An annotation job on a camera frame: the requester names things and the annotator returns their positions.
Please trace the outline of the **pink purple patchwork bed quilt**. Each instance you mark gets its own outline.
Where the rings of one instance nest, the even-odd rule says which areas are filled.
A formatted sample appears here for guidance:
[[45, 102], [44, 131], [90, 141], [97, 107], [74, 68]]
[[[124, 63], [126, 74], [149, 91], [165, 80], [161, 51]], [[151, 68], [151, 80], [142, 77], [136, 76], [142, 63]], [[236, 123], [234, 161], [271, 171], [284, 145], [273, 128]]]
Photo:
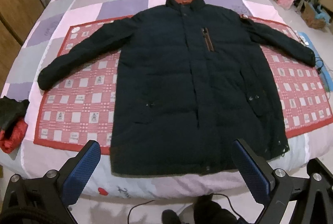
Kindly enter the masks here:
[[[76, 152], [58, 150], [33, 143], [42, 95], [36, 77], [58, 54], [71, 26], [136, 14], [164, 4], [166, 0], [51, 0], [29, 33], [10, 70], [2, 95], [30, 100], [26, 121], [29, 124], [20, 148], [11, 154], [1, 150], [1, 165], [25, 177], [39, 177], [49, 169], [58, 169]], [[205, 0], [241, 14], [284, 23], [269, 0]], [[272, 161], [287, 171], [300, 168], [309, 159], [323, 156], [332, 149], [332, 124], [288, 140], [290, 150]], [[123, 178], [111, 175], [109, 156], [101, 157], [97, 169], [83, 193], [108, 198], [172, 199], [220, 192], [244, 185], [237, 172], [206, 176], [188, 174], [176, 177]]]

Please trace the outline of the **blue floor mat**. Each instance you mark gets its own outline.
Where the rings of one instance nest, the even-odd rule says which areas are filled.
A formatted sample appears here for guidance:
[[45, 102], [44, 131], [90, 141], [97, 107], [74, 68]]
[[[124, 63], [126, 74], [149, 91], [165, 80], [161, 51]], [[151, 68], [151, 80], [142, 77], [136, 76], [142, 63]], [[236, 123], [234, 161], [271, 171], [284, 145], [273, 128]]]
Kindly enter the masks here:
[[332, 92], [332, 69], [328, 67], [328, 65], [324, 62], [321, 58], [319, 53], [317, 52], [315, 46], [304, 32], [297, 32], [298, 37], [300, 38], [301, 42], [309, 47], [315, 53], [316, 57], [316, 69], [319, 70], [319, 77], [323, 81], [323, 86], [326, 92]]

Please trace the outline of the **dark navy padded coat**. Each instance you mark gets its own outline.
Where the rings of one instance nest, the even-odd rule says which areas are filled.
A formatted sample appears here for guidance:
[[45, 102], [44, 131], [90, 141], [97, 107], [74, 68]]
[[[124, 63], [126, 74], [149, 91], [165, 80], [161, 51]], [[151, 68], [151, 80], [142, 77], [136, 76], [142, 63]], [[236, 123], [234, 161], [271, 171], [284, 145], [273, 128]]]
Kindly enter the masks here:
[[166, 0], [103, 25], [54, 59], [37, 82], [49, 90], [81, 65], [120, 51], [113, 173], [217, 173], [234, 169], [238, 138], [266, 160], [289, 150], [262, 45], [315, 66], [311, 49], [265, 24], [204, 0]]

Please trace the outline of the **black and red garment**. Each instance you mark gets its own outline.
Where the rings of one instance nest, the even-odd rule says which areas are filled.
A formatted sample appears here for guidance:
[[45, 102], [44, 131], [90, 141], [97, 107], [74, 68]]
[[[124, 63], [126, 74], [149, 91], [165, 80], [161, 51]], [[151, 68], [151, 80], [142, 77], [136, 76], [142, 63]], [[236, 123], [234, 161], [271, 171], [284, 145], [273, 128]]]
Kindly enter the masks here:
[[24, 118], [29, 106], [29, 100], [17, 101], [4, 96], [1, 103], [1, 150], [12, 153], [25, 137], [28, 128]]

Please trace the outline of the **small printed cardboard box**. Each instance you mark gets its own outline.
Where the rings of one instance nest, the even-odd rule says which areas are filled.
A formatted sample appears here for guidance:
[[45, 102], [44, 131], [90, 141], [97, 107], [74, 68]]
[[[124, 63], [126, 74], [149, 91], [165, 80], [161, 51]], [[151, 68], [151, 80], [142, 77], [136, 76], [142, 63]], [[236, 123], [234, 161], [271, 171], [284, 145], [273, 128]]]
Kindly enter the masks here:
[[323, 29], [326, 26], [325, 20], [323, 18], [316, 18], [316, 11], [308, 2], [305, 2], [304, 6], [301, 18], [305, 21], [306, 25], [317, 30]]

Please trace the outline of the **wooden wardrobe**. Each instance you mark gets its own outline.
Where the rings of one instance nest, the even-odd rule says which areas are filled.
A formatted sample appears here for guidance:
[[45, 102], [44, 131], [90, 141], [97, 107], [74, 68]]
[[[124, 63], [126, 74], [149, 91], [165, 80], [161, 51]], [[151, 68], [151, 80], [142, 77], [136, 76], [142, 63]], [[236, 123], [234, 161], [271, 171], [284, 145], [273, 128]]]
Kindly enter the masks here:
[[0, 0], [1, 88], [30, 30], [45, 9], [41, 0]]

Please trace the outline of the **red white checkered blanket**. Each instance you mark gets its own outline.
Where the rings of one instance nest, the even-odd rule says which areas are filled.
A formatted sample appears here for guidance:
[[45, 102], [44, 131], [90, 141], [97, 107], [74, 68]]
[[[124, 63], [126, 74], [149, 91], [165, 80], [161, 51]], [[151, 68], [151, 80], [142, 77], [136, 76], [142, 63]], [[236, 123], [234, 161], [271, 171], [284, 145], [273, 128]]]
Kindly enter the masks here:
[[[58, 57], [116, 20], [73, 28]], [[277, 86], [287, 141], [332, 124], [331, 107], [315, 68], [273, 47], [262, 45], [261, 49]], [[105, 53], [43, 90], [35, 139], [38, 144], [77, 150], [85, 140], [95, 139], [103, 153], [110, 154], [119, 59], [118, 50]]]

